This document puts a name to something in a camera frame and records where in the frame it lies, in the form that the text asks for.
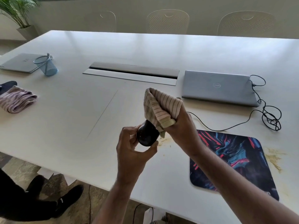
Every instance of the laptop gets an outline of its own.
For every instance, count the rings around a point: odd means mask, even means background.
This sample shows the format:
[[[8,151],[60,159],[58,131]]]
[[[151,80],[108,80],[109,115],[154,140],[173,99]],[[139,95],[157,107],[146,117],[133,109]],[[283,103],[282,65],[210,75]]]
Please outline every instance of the laptop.
[[[185,71],[182,97],[259,106],[247,75]]]
[[[15,56],[14,58],[10,59],[9,61],[6,61],[5,63],[1,64],[0,69],[32,73],[38,68],[38,66],[35,63],[33,63],[33,61],[40,56],[44,55],[21,53]]]

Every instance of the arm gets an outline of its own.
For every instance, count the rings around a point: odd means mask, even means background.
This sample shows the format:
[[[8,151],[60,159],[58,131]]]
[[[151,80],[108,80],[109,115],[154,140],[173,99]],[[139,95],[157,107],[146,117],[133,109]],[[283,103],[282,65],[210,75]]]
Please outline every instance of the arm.
[[[242,223],[299,223],[297,214],[246,180],[201,142],[184,106],[176,124],[166,131],[202,169]]]
[[[131,192],[146,162],[157,153],[156,141],[147,151],[137,152],[137,127],[124,127],[119,135],[117,150],[118,173],[116,182],[102,205],[93,224],[122,224]]]

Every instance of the gray planter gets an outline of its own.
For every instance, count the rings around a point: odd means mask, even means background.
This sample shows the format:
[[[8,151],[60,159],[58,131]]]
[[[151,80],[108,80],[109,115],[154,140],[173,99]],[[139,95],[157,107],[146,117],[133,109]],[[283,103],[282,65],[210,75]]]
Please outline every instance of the gray planter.
[[[33,25],[30,25],[29,27],[26,28],[18,28],[18,32],[27,40],[30,41],[36,37],[38,37],[38,34],[36,32],[36,29]]]

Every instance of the chair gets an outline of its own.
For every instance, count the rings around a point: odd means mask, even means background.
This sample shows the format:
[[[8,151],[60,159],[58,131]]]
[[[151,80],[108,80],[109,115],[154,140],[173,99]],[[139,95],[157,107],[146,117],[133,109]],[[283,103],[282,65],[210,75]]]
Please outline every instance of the chair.
[[[267,12],[240,11],[225,15],[219,22],[217,35],[240,37],[272,37],[276,19]]]
[[[147,33],[185,35],[189,26],[189,15],[181,10],[164,9],[147,16]]]
[[[94,12],[84,19],[88,31],[116,32],[116,17],[111,11]]]

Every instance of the white table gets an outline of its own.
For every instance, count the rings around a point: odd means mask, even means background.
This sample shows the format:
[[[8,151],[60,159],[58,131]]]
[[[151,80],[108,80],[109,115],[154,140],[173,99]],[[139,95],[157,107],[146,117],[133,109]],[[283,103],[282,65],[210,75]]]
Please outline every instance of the white table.
[[[19,114],[0,111],[0,151],[106,190],[117,174],[115,147],[121,128],[144,121],[147,87],[180,96],[185,70],[264,77],[267,84],[259,94],[281,109],[282,130],[267,129],[261,114],[255,113],[227,133],[259,139],[265,153],[267,148],[286,153],[278,161],[281,173],[268,163],[280,201],[299,213],[299,40],[50,31],[3,55],[0,64],[21,52],[49,52],[59,72],[47,78],[40,70],[29,75],[0,71],[2,83],[16,80],[39,96]],[[83,75],[94,61],[180,73],[176,86]],[[247,120],[252,110],[193,100],[184,104],[215,129]],[[198,129],[205,129],[194,121]],[[239,223],[217,192],[190,183],[189,158],[171,139],[147,163],[131,198],[198,223]]]

